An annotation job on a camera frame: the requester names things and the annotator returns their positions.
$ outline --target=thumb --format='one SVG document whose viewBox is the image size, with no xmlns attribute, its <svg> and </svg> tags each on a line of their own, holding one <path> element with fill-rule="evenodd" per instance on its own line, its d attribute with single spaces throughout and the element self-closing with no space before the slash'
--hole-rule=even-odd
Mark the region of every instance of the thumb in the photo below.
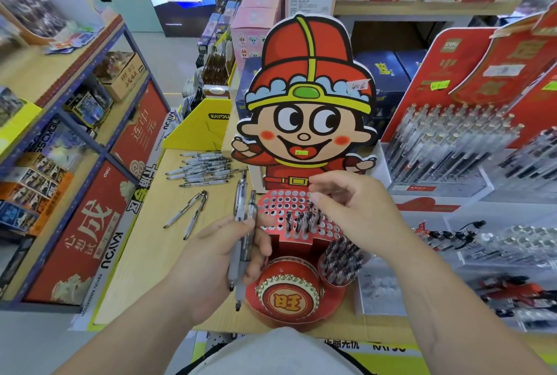
<svg viewBox="0 0 557 375">
<path fill-rule="evenodd" d="M 234 221 L 221 227 L 215 238 L 211 239 L 215 253 L 225 255 L 229 253 L 234 244 L 254 229 L 255 221 L 251 218 L 244 221 Z"/>
<path fill-rule="evenodd" d="M 335 202 L 332 198 L 321 192 L 311 193 L 311 202 L 323 211 L 330 220 L 336 222 L 340 228 L 350 220 L 350 211 L 347 207 Z"/>
</svg>

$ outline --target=cartoon boy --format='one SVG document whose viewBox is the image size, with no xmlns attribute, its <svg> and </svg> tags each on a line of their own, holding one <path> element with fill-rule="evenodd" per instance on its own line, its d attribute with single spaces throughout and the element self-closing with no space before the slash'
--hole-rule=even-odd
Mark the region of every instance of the cartoon boy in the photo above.
<svg viewBox="0 0 557 375">
<path fill-rule="evenodd" d="M 375 166 L 375 157 L 348 153 L 377 139 L 363 124 L 375 86 L 371 73 L 353 61 L 339 21 L 318 15 L 281 21 L 263 45 L 261 67 L 245 96 L 253 115 L 238 123 L 244 139 L 233 140 L 232 157 L 267 167 L 266 189 L 307 186 L 322 171 L 364 173 Z M 349 82 L 364 79 L 365 89 L 350 88 Z"/>
</svg>

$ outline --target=person's right hand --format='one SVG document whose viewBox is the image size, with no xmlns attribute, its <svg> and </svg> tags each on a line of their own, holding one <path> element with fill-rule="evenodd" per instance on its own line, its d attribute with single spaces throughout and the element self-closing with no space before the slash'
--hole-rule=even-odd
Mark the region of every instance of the person's right hand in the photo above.
<svg viewBox="0 0 557 375">
<path fill-rule="evenodd" d="M 310 177 L 309 190 L 311 201 L 367 252 L 389 261 L 401 242 L 417 239 L 389 192 L 373 177 L 330 171 Z"/>
</svg>

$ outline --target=green price sticker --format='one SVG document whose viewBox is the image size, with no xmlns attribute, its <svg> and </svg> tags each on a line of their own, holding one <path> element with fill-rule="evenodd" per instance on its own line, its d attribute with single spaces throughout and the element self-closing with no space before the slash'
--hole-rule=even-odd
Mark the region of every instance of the green price sticker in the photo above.
<svg viewBox="0 0 557 375">
<path fill-rule="evenodd" d="M 451 83 L 450 80 L 443 80 L 441 82 L 432 82 L 431 83 L 431 90 L 439 90 L 439 89 L 445 89 L 449 87 L 449 83 Z"/>
<path fill-rule="evenodd" d="M 552 80 L 543 88 L 541 88 L 541 90 L 557 90 L 557 80 Z"/>
</svg>

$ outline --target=floor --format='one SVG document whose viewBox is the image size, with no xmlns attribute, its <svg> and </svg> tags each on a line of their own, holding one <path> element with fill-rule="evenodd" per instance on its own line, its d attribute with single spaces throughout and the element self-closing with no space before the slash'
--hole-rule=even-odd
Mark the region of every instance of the floor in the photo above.
<svg viewBox="0 0 557 375">
<path fill-rule="evenodd" d="M 164 93 L 180 93 L 196 69 L 197 39 L 135 33 L 134 40 Z M 115 50 L 131 51 L 122 36 Z M 95 334 L 68 331 L 72 315 L 0 311 L 0 373 L 48 375 Z M 178 348 L 166 372 L 176 374 L 191 360 L 195 339 Z"/>
</svg>

